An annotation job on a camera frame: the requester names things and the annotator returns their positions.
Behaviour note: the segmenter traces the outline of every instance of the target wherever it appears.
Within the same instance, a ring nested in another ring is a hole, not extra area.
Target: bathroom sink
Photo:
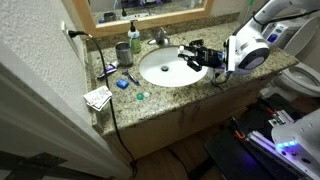
[[[202,79],[208,68],[199,72],[191,69],[185,60],[178,58],[177,47],[161,48],[147,54],[141,61],[139,71],[148,82],[163,87],[182,87]]]

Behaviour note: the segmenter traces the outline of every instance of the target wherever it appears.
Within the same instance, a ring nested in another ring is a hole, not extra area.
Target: drain
[[[162,70],[163,72],[167,72],[167,71],[169,70],[169,67],[168,67],[168,66],[162,66],[162,67],[161,67],[161,70]]]

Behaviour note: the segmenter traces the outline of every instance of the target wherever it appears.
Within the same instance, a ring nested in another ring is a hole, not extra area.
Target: wooden floor
[[[297,98],[292,104],[306,114],[320,108],[320,104],[312,98]],[[170,148],[179,156],[190,172],[208,157],[203,144],[210,140],[218,131],[218,126],[211,127],[176,142],[167,148]],[[137,177],[132,180],[188,179],[181,163],[166,148],[139,159],[137,166]],[[211,168],[201,180],[222,180],[222,177],[217,169]]]

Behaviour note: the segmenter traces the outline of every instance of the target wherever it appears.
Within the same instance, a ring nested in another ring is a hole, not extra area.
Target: white robot
[[[187,46],[180,46],[178,57],[184,58],[187,65],[195,71],[200,71],[202,66],[221,69],[225,64],[223,68],[227,77],[230,74],[250,74],[270,53],[262,36],[263,28],[270,22],[276,22],[272,18],[288,7],[300,8],[308,12],[306,14],[311,14],[320,9],[320,0],[269,0],[228,38],[224,43],[224,52],[207,49],[203,47],[203,40],[197,40]],[[193,52],[194,56],[184,55],[183,50]],[[273,125],[274,143],[258,132],[249,134],[248,140],[282,159],[306,178],[320,179],[320,110],[297,122],[285,112],[277,113],[276,117],[281,120],[275,121],[280,123]]]

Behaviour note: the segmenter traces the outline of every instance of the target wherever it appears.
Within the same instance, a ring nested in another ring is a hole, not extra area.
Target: soap dispenser
[[[137,20],[130,21],[131,27],[130,27],[130,30],[128,31],[128,37],[129,37],[132,53],[137,54],[141,51],[141,44],[140,44],[140,32],[133,25],[133,22],[135,21]]]

